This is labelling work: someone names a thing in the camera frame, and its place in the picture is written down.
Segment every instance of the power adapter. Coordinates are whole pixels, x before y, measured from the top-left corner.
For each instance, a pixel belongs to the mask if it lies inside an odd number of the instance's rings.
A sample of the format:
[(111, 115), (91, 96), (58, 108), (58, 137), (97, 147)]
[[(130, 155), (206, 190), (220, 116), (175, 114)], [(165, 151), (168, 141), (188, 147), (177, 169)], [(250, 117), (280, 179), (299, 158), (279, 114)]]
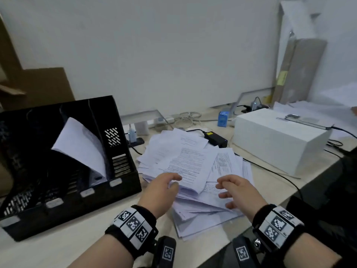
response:
[(210, 143), (213, 146), (218, 146), (219, 148), (226, 148), (228, 145), (227, 139), (221, 137), (220, 135), (212, 131), (205, 133), (205, 138), (208, 140), (208, 143)]

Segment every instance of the white desk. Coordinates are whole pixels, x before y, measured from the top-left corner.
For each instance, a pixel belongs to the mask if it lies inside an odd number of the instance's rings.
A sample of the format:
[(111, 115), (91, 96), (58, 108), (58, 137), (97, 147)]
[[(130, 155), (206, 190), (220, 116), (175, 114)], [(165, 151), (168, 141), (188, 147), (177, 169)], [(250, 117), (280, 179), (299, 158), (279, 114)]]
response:
[[(216, 118), (218, 112), (218, 109), (210, 109), (201, 119)], [(207, 127), (226, 139), (231, 139), (234, 131), (231, 127), (217, 127), (217, 122), (213, 121), (202, 122), (202, 125), (196, 127)], [(345, 144), (344, 148), (348, 150), (351, 150), (357, 144), (357, 141), (350, 138), (347, 141), (343, 140), (343, 142)], [(282, 171), (268, 165), (234, 144), (230, 143), (230, 147), (245, 159), (282, 173)], [(137, 150), (144, 152), (145, 145), (138, 146)], [(131, 154), (133, 159), (138, 156), (134, 151)], [(286, 177), (301, 188), (337, 160), (336, 156), (324, 151), (316, 162), (299, 176), (300, 180)], [(277, 175), (253, 165), (252, 172), (256, 188), (269, 203), (280, 204), (296, 192), (295, 187)], [(146, 186), (144, 181), (142, 181), (142, 186), (143, 188)], [(136, 204), (139, 198), (140, 194), (123, 199), (19, 243), (14, 242), (11, 237), (0, 229), (0, 267), (67, 267), (103, 235), (105, 229), (120, 211)], [(246, 218), (237, 218), (224, 223), (222, 227), (214, 228), (195, 239), (184, 242), (177, 237), (170, 212), (157, 221), (158, 237), (167, 235), (177, 241), (174, 267), (184, 268), (199, 266), (250, 226), (251, 224)], [(134, 267), (149, 266), (151, 260), (152, 255), (146, 253), (136, 260)]]

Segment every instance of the black desk organizer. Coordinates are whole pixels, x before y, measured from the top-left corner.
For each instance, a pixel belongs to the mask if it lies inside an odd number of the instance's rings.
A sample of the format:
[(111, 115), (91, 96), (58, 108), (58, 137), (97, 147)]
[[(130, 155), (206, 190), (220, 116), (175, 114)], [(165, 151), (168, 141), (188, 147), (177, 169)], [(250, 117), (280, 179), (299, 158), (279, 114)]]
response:
[[(51, 150), (69, 117), (101, 141), (107, 182), (89, 187), (89, 168)], [(112, 96), (0, 113), (0, 148), (14, 179), (0, 225), (21, 241), (141, 191)]]

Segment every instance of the blue box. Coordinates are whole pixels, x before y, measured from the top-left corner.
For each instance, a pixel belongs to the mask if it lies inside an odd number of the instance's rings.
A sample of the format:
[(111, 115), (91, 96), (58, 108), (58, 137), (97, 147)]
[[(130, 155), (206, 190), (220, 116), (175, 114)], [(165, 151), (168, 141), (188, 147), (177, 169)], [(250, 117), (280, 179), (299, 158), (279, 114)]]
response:
[(229, 111), (221, 111), (220, 114), (218, 115), (217, 126), (226, 127), (227, 126), (228, 117), (229, 117)]

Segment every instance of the yellow label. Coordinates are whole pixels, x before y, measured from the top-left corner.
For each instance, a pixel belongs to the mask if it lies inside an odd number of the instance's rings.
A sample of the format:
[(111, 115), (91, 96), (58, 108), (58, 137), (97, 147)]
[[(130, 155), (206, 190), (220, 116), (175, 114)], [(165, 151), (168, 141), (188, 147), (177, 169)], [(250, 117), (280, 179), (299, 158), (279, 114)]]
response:
[(279, 73), (279, 77), (276, 81), (276, 85), (285, 85), (285, 80), (286, 80), (286, 76), (288, 75), (288, 71), (286, 70), (282, 70), (280, 73)]

